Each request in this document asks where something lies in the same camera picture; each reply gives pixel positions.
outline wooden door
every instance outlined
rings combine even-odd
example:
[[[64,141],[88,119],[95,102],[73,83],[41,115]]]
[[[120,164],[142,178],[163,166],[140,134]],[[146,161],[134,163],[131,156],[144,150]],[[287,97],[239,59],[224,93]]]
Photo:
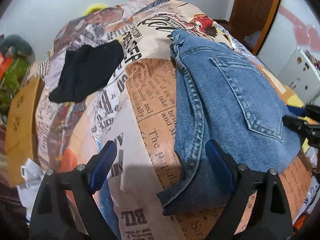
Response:
[[[258,41],[254,42],[253,54],[257,54],[262,46],[274,20],[280,0],[235,0],[229,31],[242,44],[244,38],[256,33]]]

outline bed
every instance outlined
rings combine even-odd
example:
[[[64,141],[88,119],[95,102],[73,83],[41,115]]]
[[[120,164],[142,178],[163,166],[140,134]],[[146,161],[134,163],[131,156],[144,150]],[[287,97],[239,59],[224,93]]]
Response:
[[[283,86],[241,43],[189,3],[132,0],[66,24],[58,33],[49,58],[33,65],[29,76],[41,74],[45,81],[36,110],[39,161],[45,171],[70,171],[80,163],[87,163],[108,140],[115,141],[117,158],[94,199],[122,240],[203,239],[223,210],[165,217],[156,197],[157,192],[178,182],[180,177],[180,162],[173,149],[175,69],[169,53],[175,28],[223,42],[242,53],[266,76],[285,103],[302,106],[295,93]],[[83,44],[98,46],[114,39],[122,44],[125,57],[106,87],[78,104],[49,101],[50,91],[58,85],[67,49],[76,50]],[[280,175],[292,219],[310,186],[310,163],[303,154],[307,148],[304,144]],[[71,193],[68,197],[74,203]],[[237,233],[245,229],[254,201],[252,195]],[[145,219],[135,219],[137,214]]]

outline blue jeans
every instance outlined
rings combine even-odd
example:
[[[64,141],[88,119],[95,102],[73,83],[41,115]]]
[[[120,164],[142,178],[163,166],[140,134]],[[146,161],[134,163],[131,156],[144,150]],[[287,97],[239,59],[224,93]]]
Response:
[[[300,150],[282,117],[292,115],[262,73],[227,45],[172,32],[177,65],[175,152],[180,182],[158,193],[164,215],[224,206],[229,197],[206,156],[215,139],[237,163],[282,172]]]

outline wooden door frame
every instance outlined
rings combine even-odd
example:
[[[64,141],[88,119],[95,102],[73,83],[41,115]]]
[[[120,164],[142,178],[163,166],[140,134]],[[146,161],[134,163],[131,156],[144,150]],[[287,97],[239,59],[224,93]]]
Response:
[[[270,12],[269,12],[267,20],[266,20],[266,24],[264,25],[262,32],[261,32],[261,35],[252,50],[252,54],[255,56],[259,53],[261,47],[263,46],[263,43],[265,42],[265,40],[268,36],[268,33],[271,29],[273,21],[276,17],[276,14],[277,14],[277,11],[278,11],[278,8],[280,5],[280,1],[281,0],[273,0],[273,2],[272,2],[271,9],[270,9]],[[232,8],[232,12],[231,12],[230,20],[229,20],[230,26],[232,26],[232,21],[234,19],[234,15],[235,15],[238,4],[239,4],[239,0],[235,0],[233,8]]]

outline metal screw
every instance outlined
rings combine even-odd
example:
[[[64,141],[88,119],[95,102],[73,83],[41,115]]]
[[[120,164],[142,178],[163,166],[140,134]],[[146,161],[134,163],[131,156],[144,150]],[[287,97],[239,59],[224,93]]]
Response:
[[[53,174],[53,172],[54,172],[54,170],[53,169],[49,169],[49,170],[47,170],[47,175],[52,175]]]
[[[78,171],[82,171],[82,170],[84,170],[84,168],[85,168],[85,165],[84,165],[84,164],[79,164],[79,165],[77,166],[77,170],[78,170]]]
[[[244,170],[247,169],[247,166],[246,166],[245,164],[243,164],[243,163],[240,163],[240,164],[238,165],[238,169],[241,170],[241,171],[244,171]]]
[[[276,175],[276,174],[277,174],[277,171],[276,171],[275,169],[270,169],[270,173],[271,173],[272,175]]]

